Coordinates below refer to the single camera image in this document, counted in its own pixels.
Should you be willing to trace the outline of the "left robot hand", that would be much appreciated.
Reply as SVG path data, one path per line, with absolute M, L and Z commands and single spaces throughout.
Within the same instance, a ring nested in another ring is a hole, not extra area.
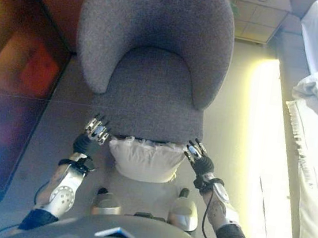
M 83 132 L 74 140 L 73 152 L 92 157 L 98 148 L 105 143 L 110 135 L 109 121 L 105 115 L 97 114 L 84 126 Z

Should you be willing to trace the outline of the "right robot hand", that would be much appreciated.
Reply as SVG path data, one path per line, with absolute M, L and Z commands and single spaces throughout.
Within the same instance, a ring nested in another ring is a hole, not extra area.
M 200 140 L 189 140 L 184 155 L 188 158 L 194 172 L 200 176 L 214 177 L 214 163 Z

